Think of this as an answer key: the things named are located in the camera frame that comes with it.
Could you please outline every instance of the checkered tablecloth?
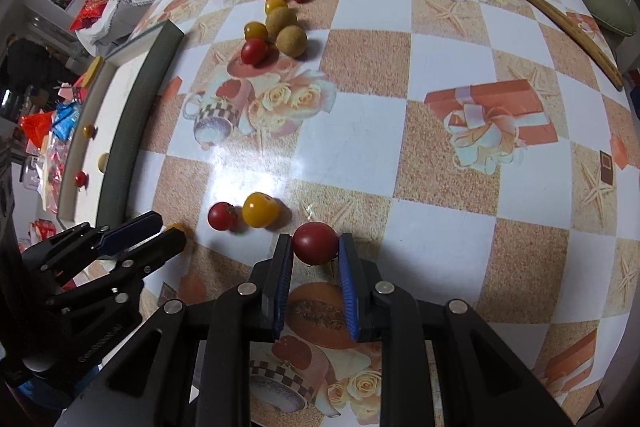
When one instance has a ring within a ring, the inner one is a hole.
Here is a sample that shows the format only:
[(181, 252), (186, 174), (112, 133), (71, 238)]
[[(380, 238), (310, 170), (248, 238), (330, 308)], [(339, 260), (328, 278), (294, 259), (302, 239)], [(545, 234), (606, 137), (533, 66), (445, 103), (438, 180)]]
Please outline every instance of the checkered tablecloth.
[[(548, 1), (610, 56), (581, 0)], [(146, 298), (194, 302), (245, 280), (275, 234), (216, 232), (207, 211), (266, 192), (292, 212), (283, 232), (327, 222), (416, 298), (475, 306), (576, 421), (618, 347), (640, 268), (640, 146), (625, 95), (523, 0), (291, 5), (308, 51), (258, 71), (238, 54), (263, 0), (158, 0), (140, 23), (169, 18), (186, 38), (166, 78), (177, 94), (149, 121), (129, 206), (181, 221), (194, 239), (148, 278)], [(540, 104), (538, 123), (504, 120), (516, 88)], [(458, 112), (429, 104), (445, 89)], [(480, 103), (482, 89), (502, 98)], [(239, 118), (211, 118), (220, 100)], [(483, 145), (490, 131), (500, 146)], [(292, 286), (321, 280), (331, 271), (296, 261)], [(361, 370), (378, 371), (374, 358)], [(348, 394), (359, 377), (345, 371), (326, 381), (339, 424), (376, 423), (375, 403)], [(258, 404), (254, 418), (336, 421), (312, 402), (291, 415)]]

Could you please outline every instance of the silver bolt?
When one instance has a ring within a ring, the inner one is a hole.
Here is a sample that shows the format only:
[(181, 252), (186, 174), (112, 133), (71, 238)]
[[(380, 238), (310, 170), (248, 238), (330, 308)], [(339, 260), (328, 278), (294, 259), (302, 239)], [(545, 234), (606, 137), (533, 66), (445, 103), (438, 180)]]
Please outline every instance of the silver bolt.
[(382, 295), (389, 295), (389, 293), (393, 293), (396, 287), (393, 286), (390, 282), (387, 281), (379, 281), (376, 282), (376, 292), (382, 293)]
[(240, 295), (252, 295), (258, 289), (252, 282), (243, 282), (241, 285), (238, 285), (238, 293)]
[(456, 315), (462, 315), (463, 313), (466, 313), (466, 311), (469, 309), (469, 306), (466, 305), (465, 301), (455, 299), (449, 303), (449, 309)]
[(169, 315), (173, 315), (174, 313), (177, 313), (182, 309), (182, 303), (177, 299), (174, 299), (172, 301), (167, 301), (164, 304), (163, 309), (165, 313), (168, 313)]

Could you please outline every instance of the person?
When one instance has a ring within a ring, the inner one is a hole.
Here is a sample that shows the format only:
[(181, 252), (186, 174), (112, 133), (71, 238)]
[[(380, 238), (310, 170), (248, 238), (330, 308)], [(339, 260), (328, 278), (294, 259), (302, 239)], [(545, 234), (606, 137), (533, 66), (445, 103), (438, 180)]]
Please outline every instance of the person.
[(9, 89), (24, 93), (31, 84), (54, 94), (56, 87), (66, 82), (73, 84), (78, 75), (65, 68), (44, 46), (15, 34), (6, 40), (7, 73)]

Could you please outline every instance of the red plastic bag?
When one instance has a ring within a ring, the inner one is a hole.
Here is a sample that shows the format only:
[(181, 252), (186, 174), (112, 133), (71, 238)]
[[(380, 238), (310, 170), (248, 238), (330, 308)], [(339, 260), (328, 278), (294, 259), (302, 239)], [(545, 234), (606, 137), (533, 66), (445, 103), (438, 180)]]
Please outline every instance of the red plastic bag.
[(38, 149), (42, 147), (42, 140), (51, 130), (53, 113), (54, 111), (41, 112), (20, 118), (20, 128)]

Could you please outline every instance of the red cloth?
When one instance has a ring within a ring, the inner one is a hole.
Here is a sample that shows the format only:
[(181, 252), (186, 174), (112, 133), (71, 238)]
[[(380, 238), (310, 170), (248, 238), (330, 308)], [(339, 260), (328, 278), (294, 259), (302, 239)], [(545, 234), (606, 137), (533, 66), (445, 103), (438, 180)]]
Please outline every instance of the red cloth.
[(91, 26), (102, 16), (104, 7), (107, 6), (108, 2), (109, 0), (86, 0), (69, 29), (75, 31)]

